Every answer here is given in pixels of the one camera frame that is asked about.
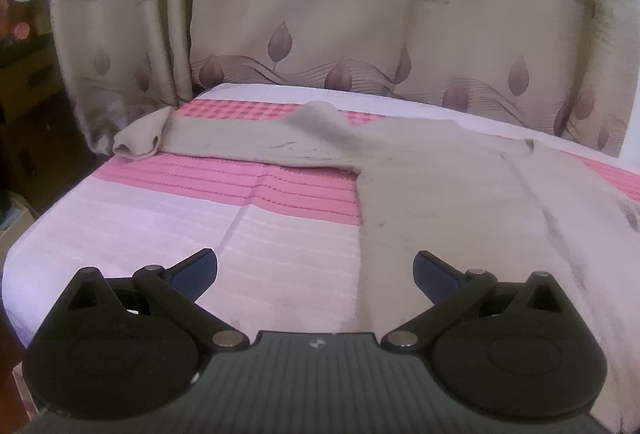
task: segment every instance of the beige curtain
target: beige curtain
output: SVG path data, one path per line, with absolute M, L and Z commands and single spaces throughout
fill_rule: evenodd
M 639 0 L 51 0 L 60 65 L 95 151 L 221 82 L 442 105 L 618 155 Z
M 191 66 L 442 105 L 617 155 L 639 0 L 193 0 Z
M 92 149 L 162 104 L 192 97 L 191 0 L 51 0 L 69 99 Z

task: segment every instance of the leaf pattern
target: leaf pattern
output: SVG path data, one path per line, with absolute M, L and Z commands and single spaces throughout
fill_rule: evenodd
M 520 55 L 511 66 L 507 82 L 509 90 L 516 97 L 522 95 L 529 87 L 529 69 L 524 60 L 524 55 Z
M 556 135 L 556 137 L 562 136 L 562 132 L 564 131 L 564 128 L 566 126 L 566 121 L 569 119 L 569 115 L 571 115 L 572 106 L 573 102 L 571 100 L 571 97 L 569 97 L 564 101 L 564 104 L 562 104 L 560 111 L 558 111 L 556 120 L 554 121 L 554 134 Z
M 136 80 L 136 84 L 140 88 L 140 91 L 146 93 L 149 90 L 149 71 L 146 66 L 139 64 L 133 73 L 133 77 Z
M 400 84 L 404 82 L 411 73 L 411 57 L 406 46 L 402 49 L 400 54 L 400 60 L 398 62 L 398 68 L 396 69 L 396 75 L 394 76 L 394 84 Z
M 461 84 L 451 84 L 442 96 L 442 107 L 466 113 L 469 109 L 469 94 L 466 88 Z
M 343 61 L 336 64 L 324 78 L 324 89 L 351 91 L 353 77 L 349 66 Z
M 604 122 L 602 124 L 602 127 L 600 128 L 600 134 L 598 135 L 598 151 L 602 151 L 607 145 L 608 141 L 609 141 L 609 127 L 607 126 L 607 123 Z
M 635 231 L 640 231 L 638 227 L 638 215 L 636 212 L 625 202 L 620 203 L 620 210 L 625 215 L 626 222 L 629 223 L 629 226 Z
M 276 31 L 273 32 L 273 35 L 269 40 L 269 44 L 267 45 L 269 57 L 271 57 L 271 60 L 273 60 L 274 63 L 279 63 L 289 55 L 292 45 L 293 39 L 291 39 L 289 28 L 287 28 L 286 22 L 282 21 L 280 26 L 276 28 Z
M 222 71 L 222 67 L 215 61 L 213 56 L 211 56 L 207 59 L 206 63 L 204 63 L 204 66 L 200 68 L 198 79 L 204 87 L 212 88 L 224 81 L 225 72 Z
M 111 68 L 111 56 L 100 48 L 94 56 L 94 68 L 100 75 L 106 75 Z
M 578 100 L 575 101 L 574 106 L 574 115 L 578 120 L 584 120 L 591 115 L 593 111 L 593 106 L 596 103 L 595 95 L 593 94 L 593 89 L 587 89 L 585 91 L 580 92 L 578 95 Z

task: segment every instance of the beige sweater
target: beige sweater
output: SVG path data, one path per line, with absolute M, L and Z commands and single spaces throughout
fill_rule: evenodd
M 320 102 L 257 122 L 165 108 L 116 136 L 121 156 L 157 151 L 356 172 L 362 265 L 354 331 L 380 337 L 431 306 L 412 276 L 420 250 L 501 281 L 551 272 L 606 352 L 594 415 L 614 431 L 640 423 L 638 206 L 580 161 L 452 121 L 354 126 Z

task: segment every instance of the sweater sleeve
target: sweater sleeve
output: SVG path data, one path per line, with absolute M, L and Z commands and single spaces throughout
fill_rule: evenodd
M 130 159 L 163 151 L 287 167 L 354 170 L 362 141 L 358 128 L 333 106 L 313 102 L 270 121 L 183 117 L 160 109 L 118 133 L 114 152 Z

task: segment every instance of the logo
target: logo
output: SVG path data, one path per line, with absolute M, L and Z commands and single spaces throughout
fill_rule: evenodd
M 325 347 L 326 342 L 322 338 L 316 338 L 316 340 L 309 342 L 309 345 L 314 349 L 322 349 Z

